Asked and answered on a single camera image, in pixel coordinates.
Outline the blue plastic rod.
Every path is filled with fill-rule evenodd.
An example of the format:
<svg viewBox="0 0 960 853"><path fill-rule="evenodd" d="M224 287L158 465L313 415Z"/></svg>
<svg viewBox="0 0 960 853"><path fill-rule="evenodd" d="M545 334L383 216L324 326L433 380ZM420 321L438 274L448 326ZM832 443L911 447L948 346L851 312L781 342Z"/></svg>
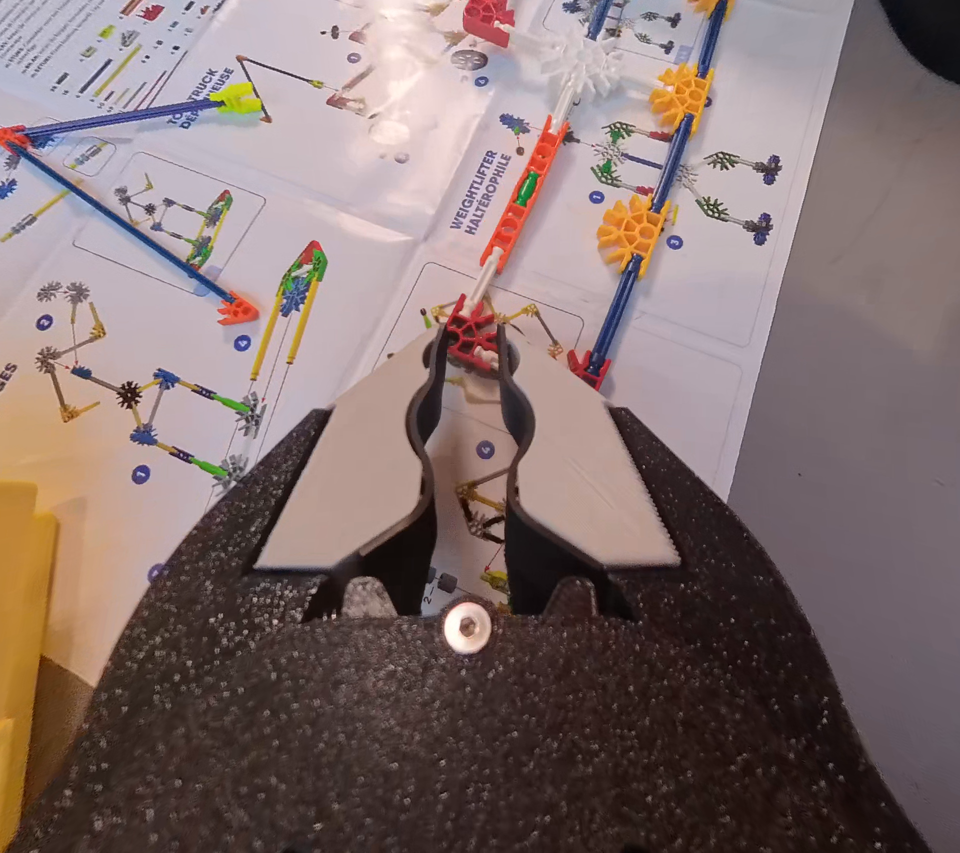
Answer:
<svg viewBox="0 0 960 853"><path fill-rule="evenodd" d="M109 221L111 221L115 225L117 225L119 228L125 231L126 234L133 237L139 243L150 248L150 250L155 255L161 257L164 261L169 263L175 269L190 276L191 279L193 279L195 282L199 283L201 286L206 288L211 293L216 294L219 297L219 299L222 300L223 302L233 305L234 303L238 303L239 300L241 299L240 296L233 293L232 291L226 290L219 283L215 282L214 280L210 279L204 274L193 270L189 264L179 259L177 256L173 254L173 252L169 251L168 249L160 245L157 241L150 238L149 235L146 235L141 231L139 231L135 225L127 222L122 216L120 216L118 213L110 209L104 202L97 199L90 193L86 192L80 186L73 184L70 180L66 178L66 176L61 175L56 170L54 170L54 168L42 162L41 159L39 159L38 157L30 153L25 147L22 147L14 143L6 146L6 149L8 152L11 152L12 154L18 156L22 161L31 164L38 171L49 176L51 179L54 180L54 182L57 185L65 188L68 192L72 193L74 196L79 198L82 202L84 202L86 205L91 207L97 213L99 213L100 215L107 218Z"/></svg>

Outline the yellow-green clip connector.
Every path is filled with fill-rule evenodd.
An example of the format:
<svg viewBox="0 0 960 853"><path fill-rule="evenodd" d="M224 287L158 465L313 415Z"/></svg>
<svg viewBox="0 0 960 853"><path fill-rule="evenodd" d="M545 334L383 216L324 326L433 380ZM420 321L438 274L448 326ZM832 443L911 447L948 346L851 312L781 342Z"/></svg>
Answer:
<svg viewBox="0 0 960 853"><path fill-rule="evenodd" d="M227 85L220 91L210 92L207 98L208 108L224 115L258 115L263 117L261 99L257 96L254 84L250 81Z"/></svg>

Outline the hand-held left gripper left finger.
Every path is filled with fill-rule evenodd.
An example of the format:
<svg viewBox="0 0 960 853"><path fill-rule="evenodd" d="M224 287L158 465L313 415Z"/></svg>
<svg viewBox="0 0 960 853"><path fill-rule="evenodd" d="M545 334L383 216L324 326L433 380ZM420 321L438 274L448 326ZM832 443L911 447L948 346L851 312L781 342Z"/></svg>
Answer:
<svg viewBox="0 0 960 853"><path fill-rule="evenodd" d="M426 332L333 403L270 518L260 572L319 572L333 604L378 579L397 611L420 611L437 542L426 442L437 428L447 333Z"/></svg>

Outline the purple plastic rod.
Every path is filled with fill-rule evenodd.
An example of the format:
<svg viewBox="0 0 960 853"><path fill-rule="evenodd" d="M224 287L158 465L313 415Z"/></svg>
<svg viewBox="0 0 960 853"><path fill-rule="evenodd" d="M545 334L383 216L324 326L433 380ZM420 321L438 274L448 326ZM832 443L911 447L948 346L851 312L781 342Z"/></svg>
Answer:
<svg viewBox="0 0 960 853"><path fill-rule="evenodd" d="M200 113L210 109L226 108L226 104L211 97L201 100L189 100L173 104L153 106L123 113L93 115L82 118L57 121L33 127L14 127L14 132L29 139L49 138L64 135L69 132L111 127L131 123L145 122L180 114Z"/></svg>

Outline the white building instruction sheet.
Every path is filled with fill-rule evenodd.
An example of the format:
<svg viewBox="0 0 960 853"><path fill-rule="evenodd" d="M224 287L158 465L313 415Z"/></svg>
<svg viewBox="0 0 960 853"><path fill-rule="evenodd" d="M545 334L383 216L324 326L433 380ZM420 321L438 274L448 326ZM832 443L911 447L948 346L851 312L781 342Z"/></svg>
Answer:
<svg viewBox="0 0 960 853"><path fill-rule="evenodd" d="M547 116L572 0L509 0L527 36L467 36L464 0L2 0L2 127L205 100L33 154L253 322L2 150L2 476L61 524L45 652L94 682L181 535L313 407L426 333L479 258ZM729 493L854 0L736 0L670 215L602 391ZM627 79L693 63L687 0L607 24ZM566 368L618 286L597 230L666 160L645 95L575 105L486 300Z"/></svg>

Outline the colourful rod connector frame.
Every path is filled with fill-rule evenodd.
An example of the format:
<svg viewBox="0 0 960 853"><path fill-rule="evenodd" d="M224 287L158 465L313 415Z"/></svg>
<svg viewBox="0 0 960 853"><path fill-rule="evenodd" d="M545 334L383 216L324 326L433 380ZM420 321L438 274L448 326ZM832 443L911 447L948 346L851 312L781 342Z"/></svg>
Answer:
<svg viewBox="0 0 960 853"><path fill-rule="evenodd" d="M567 355L570 371L598 391L611 366L611 350L633 291L649 267L667 220L675 215L670 193L686 158L690 141L701 124L714 85L714 61L722 29L736 0L686 0L702 15L702 42L693 63L666 67L652 83L627 78L621 71L617 41L620 23L608 24L615 9L629 0L572 0L573 12L586 19L582 34L561 41L544 56L542 66L558 73L558 98L540 128L538 139L492 228L480 258L481 268L472 291L462 294L446 315L446 354L458 367L494 376L503 368L499 333L513 317L498 314L487 294L494 278L506 268L522 230L544 192L549 173L570 133L570 115L587 94L606 96L619 81L630 83L630 94L647 98L657 131L654 138L667 144L654 187L632 187L630 200L616 201L604 213L597 230L598 249L613 266L619 280L594 346ZM517 29L510 0L464 0L462 30L466 36L508 50L527 36Z"/></svg>

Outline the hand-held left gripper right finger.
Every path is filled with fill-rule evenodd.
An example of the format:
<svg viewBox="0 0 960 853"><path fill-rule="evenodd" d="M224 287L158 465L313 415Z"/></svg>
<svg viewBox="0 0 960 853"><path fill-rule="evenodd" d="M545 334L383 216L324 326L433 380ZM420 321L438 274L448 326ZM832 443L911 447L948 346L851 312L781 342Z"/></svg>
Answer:
<svg viewBox="0 0 960 853"><path fill-rule="evenodd" d="M630 614L614 575L681 557L604 398L527 342L503 342L503 419L517 445L507 478L505 558L515 614L544 614L558 584L592 584L606 614Z"/></svg>

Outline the yellow plastic parts bin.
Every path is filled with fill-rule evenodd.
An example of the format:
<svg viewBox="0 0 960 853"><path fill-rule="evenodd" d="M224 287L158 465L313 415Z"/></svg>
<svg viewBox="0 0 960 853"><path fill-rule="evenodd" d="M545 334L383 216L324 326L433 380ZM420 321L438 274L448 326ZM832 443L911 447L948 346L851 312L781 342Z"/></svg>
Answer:
<svg viewBox="0 0 960 853"><path fill-rule="evenodd" d="M18 811L29 752L58 535L34 483L1 483L2 809Z"/></svg>

